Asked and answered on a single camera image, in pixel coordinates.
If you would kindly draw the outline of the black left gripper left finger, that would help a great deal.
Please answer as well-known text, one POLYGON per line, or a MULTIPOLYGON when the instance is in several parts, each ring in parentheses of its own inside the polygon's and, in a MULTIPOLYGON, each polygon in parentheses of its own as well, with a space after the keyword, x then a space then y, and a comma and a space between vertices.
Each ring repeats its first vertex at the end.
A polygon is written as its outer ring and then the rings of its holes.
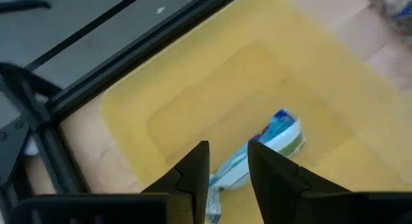
POLYGON ((208 186, 201 141, 140 193, 37 196, 13 208, 10 224, 203 224, 208 186))

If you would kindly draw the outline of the black aluminium table frame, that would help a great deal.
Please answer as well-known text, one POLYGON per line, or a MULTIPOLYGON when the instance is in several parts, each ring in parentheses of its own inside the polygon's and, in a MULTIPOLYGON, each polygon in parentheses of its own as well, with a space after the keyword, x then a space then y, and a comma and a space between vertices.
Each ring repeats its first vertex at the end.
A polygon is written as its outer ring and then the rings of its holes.
POLYGON ((135 1, 121 1, 25 67, 0 63, 0 90, 20 112, 0 128, 0 213, 5 224, 18 218, 18 205, 36 197, 23 163, 29 139, 37 144, 56 195, 90 194, 61 122, 233 0, 192 0, 67 88, 35 74, 39 66, 135 1))

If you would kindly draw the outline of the blue white green granola bar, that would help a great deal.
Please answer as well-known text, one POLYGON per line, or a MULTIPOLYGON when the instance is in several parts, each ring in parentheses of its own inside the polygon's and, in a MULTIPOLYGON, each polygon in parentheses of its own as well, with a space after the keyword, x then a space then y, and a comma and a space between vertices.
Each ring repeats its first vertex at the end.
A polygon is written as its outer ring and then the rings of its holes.
MULTIPOLYGON (((301 120, 286 109, 275 113, 268 125, 251 139, 285 157, 296 154, 306 142, 301 120)), ((238 189, 248 183, 250 183, 248 144, 244 144, 218 168, 216 173, 209 176, 206 223, 218 224, 221 219, 221 191, 238 189)))

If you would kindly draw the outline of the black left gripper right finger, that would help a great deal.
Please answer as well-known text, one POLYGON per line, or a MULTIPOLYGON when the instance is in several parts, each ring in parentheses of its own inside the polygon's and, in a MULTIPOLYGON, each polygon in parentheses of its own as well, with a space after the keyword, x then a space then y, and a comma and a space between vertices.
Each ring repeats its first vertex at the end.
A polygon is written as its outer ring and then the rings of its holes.
POLYGON ((353 192, 253 140, 248 167, 264 224, 412 224, 412 192, 353 192))

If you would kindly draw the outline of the round woven wicker mat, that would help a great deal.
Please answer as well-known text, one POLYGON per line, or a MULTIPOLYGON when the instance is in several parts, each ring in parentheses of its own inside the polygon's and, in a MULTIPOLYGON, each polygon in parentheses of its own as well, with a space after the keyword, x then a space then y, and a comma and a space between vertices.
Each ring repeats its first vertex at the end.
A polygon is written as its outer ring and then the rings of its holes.
POLYGON ((412 49, 412 18, 395 20, 391 15, 401 11, 412 0, 369 0, 370 6, 384 21, 388 29, 412 49))

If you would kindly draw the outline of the yellow plastic bin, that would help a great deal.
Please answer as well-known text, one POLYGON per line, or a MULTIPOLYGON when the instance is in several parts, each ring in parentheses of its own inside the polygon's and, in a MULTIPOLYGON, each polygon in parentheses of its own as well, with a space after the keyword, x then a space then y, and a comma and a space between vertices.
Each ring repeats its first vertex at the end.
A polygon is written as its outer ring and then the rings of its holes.
POLYGON ((368 0, 235 0, 101 113, 147 187, 202 140, 216 170, 283 108, 306 137, 297 163, 353 191, 412 191, 412 52, 368 0))

